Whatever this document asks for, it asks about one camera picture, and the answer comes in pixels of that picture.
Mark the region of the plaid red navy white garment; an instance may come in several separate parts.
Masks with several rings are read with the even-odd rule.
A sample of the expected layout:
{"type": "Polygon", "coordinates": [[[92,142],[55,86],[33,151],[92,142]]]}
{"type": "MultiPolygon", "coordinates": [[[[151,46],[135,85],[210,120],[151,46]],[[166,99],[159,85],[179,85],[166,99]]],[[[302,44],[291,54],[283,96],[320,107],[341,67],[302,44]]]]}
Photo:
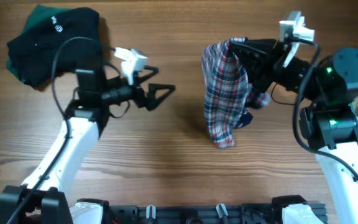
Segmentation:
{"type": "Polygon", "coordinates": [[[268,93],[253,93],[247,70],[230,50],[232,43],[244,44],[245,37],[223,40],[204,48],[201,68],[206,87],[204,118],[211,141],[220,149],[235,145],[233,131],[253,119],[249,109],[270,104],[268,93]]]}

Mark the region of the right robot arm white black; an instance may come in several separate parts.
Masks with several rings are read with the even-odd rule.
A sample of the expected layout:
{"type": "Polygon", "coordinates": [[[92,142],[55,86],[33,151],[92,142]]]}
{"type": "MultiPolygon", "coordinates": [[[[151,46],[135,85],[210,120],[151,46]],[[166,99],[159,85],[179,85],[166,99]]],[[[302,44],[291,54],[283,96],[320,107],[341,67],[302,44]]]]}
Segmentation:
{"type": "Polygon", "coordinates": [[[255,92],[271,83],[296,93],[292,128],[296,141],[314,154],[330,187],[338,218],[358,223],[358,49],[344,47],[310,61],[290,57],[298,38],[231,41],[255,92]]]}

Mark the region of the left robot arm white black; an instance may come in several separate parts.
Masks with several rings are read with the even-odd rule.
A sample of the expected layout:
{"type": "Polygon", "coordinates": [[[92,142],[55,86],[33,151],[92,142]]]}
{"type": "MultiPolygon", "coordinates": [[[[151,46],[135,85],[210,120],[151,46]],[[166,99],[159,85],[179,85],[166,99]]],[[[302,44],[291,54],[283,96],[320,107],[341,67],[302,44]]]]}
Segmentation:
{"type": "Polygon", "coordinates": [[[0,195],[0,223],[112,223],[109,202],[80,199],[70,207],[67,195],[83,159],[99,141],[111,105],[133,101],[149,111],[175,91],[174,85],[141,83],[158,74],[146,65],[148,74],[108,79],[103,66],[77,69],[78,98],[63,111],[61,130],[37,168],[20,186],[8,185],[0,195]]]}

